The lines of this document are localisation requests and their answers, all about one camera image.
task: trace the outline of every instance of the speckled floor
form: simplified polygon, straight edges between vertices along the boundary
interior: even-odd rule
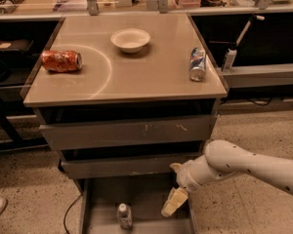
[[[293,159],[293,101],[224,104],[219,113],[212,139]],[[0,216],[0,234],[65,233],[65,211],[79,192],[58,170],[58,162],[47,147],[0,155],[0,196],[9,200]],[[293,197],[248,175],[202,186],[192,201],[198,233],[293,234]],[[67,215],[70,233],[78,233],[80,209],[81,200]]]

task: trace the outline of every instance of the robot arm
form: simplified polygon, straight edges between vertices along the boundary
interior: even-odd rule
[[[177,173],[179,188],[173,188],[162,214],[170,216],[201,185],[248,174],[293,195],[293,160],[248,152],[225,140],[206,145],[205,154],[184,164],[170,166]]]

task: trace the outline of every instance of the soda can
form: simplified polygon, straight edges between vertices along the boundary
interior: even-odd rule
[[[189,78],[192,81],[200,82],[203,80],[206,73],[205,59],[204,49],[194,48],[192,50],[189,62]]]
[[[77,71],[82,68],[82,58],[74,51],[44,51],[42,65],[48,71],[59,73]]]

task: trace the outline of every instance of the red soda can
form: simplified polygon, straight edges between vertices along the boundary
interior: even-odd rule
[[[48,71],[59,73],[77,71],[82,68],[82,58],[74,51],[44,51],[42,65]]]

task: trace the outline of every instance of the bowl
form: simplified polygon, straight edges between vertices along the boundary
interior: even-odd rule
[[[149,34],[138,28],[127,28],[112,34],[110,41],[124,53],[139,52],[149,42]]]

